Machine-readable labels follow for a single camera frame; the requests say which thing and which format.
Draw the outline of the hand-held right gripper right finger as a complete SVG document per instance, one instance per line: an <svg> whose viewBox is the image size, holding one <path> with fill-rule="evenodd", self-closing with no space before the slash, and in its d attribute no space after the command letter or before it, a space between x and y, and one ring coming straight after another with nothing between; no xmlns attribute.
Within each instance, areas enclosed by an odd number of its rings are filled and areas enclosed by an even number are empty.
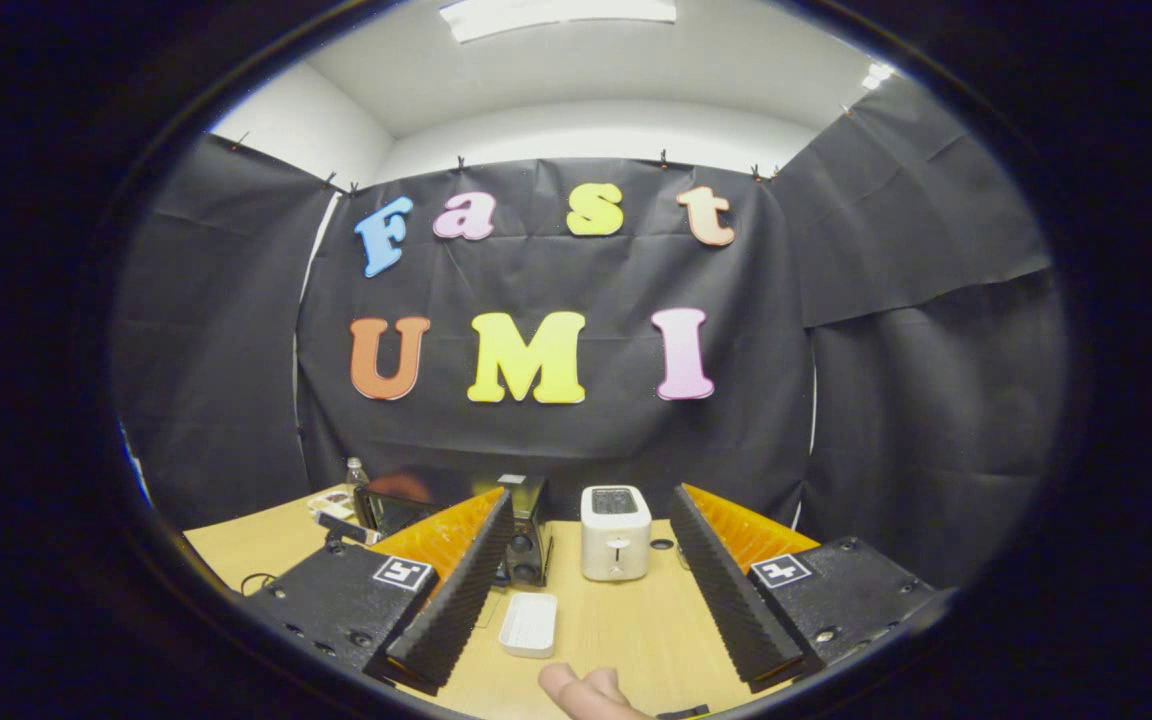
<svg viewBox="0 0 1152 720"><path fill-rule="evenodd" d="M690 484L673 492L670 525L755 692L861 653L942 594L855 536L813 541Z"/></svg>

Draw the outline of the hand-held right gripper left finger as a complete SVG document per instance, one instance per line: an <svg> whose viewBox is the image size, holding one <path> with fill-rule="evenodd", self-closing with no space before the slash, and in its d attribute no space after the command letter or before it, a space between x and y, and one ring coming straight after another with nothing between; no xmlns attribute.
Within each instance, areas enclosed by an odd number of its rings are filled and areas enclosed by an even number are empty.
<svg viewBox="0 0 1152 720"><path fill-rule="evenodd" d="M435 694L480 616L515 524L492 488L362 546L329 538L244 605L325 662Z"/></svg>

